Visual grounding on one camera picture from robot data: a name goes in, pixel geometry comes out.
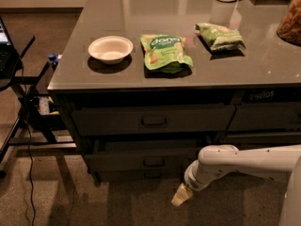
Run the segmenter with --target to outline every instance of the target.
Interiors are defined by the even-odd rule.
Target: glass jar
[[[291,0],[277,34],[289,43],[301,45],[301,0]]]

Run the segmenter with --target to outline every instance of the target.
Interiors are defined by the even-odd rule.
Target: bag of chips
[[[243,37],[237,30],[206,23],[196,24],[196,30],[199,30],[200,36],[212,52],[246,48]]]
[[[169,35],[142,35],[145,66],[155,73],[178,73],[192,67],[190,56],[184,53],[185,38]]]

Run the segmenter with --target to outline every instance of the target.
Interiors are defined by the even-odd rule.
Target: bowl
[[[102,37],[90,44],[88,53],[105,64],[118,64],[131,54],[133,44],[123,37]]]

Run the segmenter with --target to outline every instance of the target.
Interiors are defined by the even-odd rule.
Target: brown floor
[[[78,14],[69,13],[3,15],[10,33],[31,32],[36,36],[24,57],[25,75],[39,74],[49,53],[63,53],[77,18]],[[1,143],[19,108],[11,89],[0,92]],[[35,225],[274,226],[286,188],[281,183],[231,174],[176,208],[170,201],[180,179],[97,186],[74,150],[31,146],[31,152]],[[0,179],[0,225],[30,225],[30,165],[27,146],[9,148],[0,165],[7,173]]]

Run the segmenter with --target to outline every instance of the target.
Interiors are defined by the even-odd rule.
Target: drawer handle
[[[144,178],[161,178],[162,173],[161,172],[144,172]]]
[[[163,158],[148,158],[143,159],[143,166],[145,168],[159,168],[165,164],[165,160]]]
[[[167,125],[166,116],[143,116],[141,123],[144,127],[164,127]]]

